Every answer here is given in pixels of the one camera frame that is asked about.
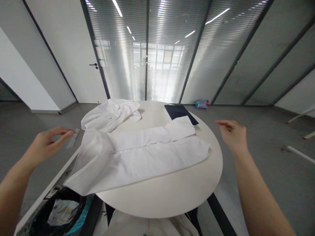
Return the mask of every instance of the white shirt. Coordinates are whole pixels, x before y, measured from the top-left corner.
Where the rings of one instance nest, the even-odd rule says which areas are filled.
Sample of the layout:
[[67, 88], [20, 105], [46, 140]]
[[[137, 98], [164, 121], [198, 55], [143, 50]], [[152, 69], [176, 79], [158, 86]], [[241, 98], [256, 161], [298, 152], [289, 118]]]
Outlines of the white shirt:
[[199, 236], [185, 215], [145, 219], [115, 210], [103, 236]]

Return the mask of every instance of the person's left hand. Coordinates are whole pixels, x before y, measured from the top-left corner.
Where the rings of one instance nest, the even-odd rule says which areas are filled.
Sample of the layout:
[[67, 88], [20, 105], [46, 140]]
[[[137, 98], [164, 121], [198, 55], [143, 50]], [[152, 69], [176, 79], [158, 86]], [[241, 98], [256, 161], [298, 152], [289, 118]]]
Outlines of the person's left hand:
[[[39, 133], [23, 155], [22, 160], [30, 168], [35, 168], [38, 164], [57, 152], [74, 133], [76, 132], [62, 126]], [[55, 135], [62, 135], [62, 137], [54, 142], [52, 137]]]

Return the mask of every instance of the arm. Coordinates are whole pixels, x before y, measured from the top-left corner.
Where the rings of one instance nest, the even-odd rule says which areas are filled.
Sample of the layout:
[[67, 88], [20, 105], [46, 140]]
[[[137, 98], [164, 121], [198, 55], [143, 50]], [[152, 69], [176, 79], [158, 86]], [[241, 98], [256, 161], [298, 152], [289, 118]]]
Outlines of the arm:
[[263, 180], [247, 148], [246, 128], [236, 121], [215, 121], [235, 157], [241, 204], [249, 235], [296, 235]]
[[[63, 135], [54, 142], [51, 138]], [[74, 134], [74, 131], [56, 127], [38, 134], [23, 157], [9, 170], [0, 184], [0, 231], [13, 235], [28, 180], [35, 167], [53, 155]]]

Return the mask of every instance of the hand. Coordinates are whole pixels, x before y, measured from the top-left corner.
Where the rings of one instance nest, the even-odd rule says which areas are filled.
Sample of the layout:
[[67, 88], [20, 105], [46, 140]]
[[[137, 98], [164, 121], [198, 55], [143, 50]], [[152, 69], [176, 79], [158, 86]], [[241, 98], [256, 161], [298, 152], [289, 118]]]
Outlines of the hand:
[[[62, 126], [39, 133], [21, 160], [28, 167], [35, 168], [38, 164], [57, 152], [74, 133], [76, 132]], [[62, 135], [62, 137], [54, 142], [51, 138], [55, 135]]]
[[233, 120], [215, 121], [220, 126], [222, 138], [232, 152], [246, 151], [246, 127]]

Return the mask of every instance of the person's right hand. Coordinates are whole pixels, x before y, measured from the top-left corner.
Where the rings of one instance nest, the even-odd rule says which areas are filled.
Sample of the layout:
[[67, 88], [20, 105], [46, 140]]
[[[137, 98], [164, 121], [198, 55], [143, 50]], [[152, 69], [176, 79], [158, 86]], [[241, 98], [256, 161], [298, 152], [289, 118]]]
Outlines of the person's right hand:
[[246, 151], [246, 127], [233, 120], [215, 121], [220, 127], [222, 138], [231, 151]]

